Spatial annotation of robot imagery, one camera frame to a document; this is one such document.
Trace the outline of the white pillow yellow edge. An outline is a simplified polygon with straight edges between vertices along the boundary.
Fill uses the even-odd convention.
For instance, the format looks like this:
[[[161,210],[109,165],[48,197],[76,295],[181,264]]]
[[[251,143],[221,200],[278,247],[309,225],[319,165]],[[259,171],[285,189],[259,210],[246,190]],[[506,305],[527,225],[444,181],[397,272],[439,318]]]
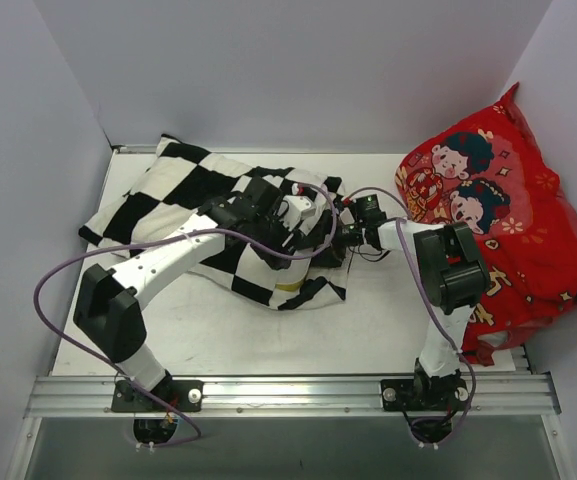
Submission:
[[[245,262],[242,276],[258,286],[268,290],[297,291],[305,281],[310,259],[286,260],[257,252],[247,247],[242,259]]]

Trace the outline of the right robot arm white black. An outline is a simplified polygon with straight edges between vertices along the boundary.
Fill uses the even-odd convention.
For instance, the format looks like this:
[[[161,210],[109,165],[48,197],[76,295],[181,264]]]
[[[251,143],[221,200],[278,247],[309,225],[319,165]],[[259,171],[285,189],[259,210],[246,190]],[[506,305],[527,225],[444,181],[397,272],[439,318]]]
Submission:
[[[433,409],[447,397],[443,379],[454,378],[462,363],[466,326],[490,283],[489,270],[464,222],[424,224],[389,218],[374,195],[345,199],[338,206],[350,222],[337,226],[333,245],[369,245],[382,252],[400,251],[429,315],[424,346],[411,385],[414,402]]]

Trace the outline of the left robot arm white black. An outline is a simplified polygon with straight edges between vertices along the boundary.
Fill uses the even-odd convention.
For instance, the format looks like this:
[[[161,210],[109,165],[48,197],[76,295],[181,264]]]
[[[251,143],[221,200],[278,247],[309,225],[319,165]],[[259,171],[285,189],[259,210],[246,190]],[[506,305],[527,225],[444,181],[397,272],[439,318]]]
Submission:
[[[83,274],[74,322],[122,374],[137,385],[135,400],[148,411],[170,399],[170,375],[146,344],[143,311],[170,283],[245,235],[284,256],[300,224],[316,212],[302,193],[285,195],[255,177],[240,193],[208,200],[165,244],[105,269]]]

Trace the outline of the black white checkered pillowcase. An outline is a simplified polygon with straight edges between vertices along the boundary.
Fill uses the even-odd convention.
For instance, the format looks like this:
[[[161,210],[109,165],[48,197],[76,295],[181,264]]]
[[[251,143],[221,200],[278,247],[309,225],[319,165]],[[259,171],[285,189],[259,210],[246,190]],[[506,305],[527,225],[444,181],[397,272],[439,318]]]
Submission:
[[[254,177],[261,177],[284,194],[294,194],[300,183],[317,206],[301,232],[321,245],[331,227],[329,200],[344,194],[341,178],[294,167],[251,166],[163,135],[154,163],[120,198],[95,213],[78,234],[98,248],[138,245],[161,240],[185,223],[207,201],[241,192]],[[219,255],[193,268],[193,273],[272,310],[315,309],[346,298],[347,261],[342,252],[327,251],[294,263],[291,279],[272,269],[253,247],[240,240]]]

